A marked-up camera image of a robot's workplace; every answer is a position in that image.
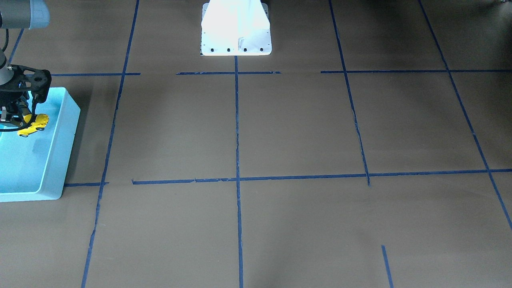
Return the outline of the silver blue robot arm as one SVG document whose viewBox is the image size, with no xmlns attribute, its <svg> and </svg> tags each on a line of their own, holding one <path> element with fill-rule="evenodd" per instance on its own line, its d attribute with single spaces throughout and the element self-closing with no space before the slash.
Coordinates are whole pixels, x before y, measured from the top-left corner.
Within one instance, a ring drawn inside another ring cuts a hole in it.
<svg viewBox="0 0 512 288">
<path fill-rule="evenodd" d="M 50 13 L 44 0 L 2 0 L 1 29 L 6 40 L 1 49 L 0 105 L 1 132 L 17 132 L 21 137 L 43 131 L 49 122 L 46 114 L 36 114 L 36 107 L 46 101 L 52 81 L 48 70 L 11 64 L 5 55 L 9 29 L 45 28 Z"/>
</svg>

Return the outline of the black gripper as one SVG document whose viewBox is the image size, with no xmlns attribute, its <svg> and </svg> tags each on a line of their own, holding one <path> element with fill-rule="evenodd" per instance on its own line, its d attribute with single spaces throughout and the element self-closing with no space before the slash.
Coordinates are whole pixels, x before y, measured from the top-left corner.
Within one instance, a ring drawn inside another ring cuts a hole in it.
<svg viewBox="0 0 512 288">
<path fill-rule="evenodd" d="M 13 130 L 19 126 L 31 126 L 36 120 L 36 114 L 28 104 L 28 88 L 1 86 L 1 130 Z"/>
</svg>

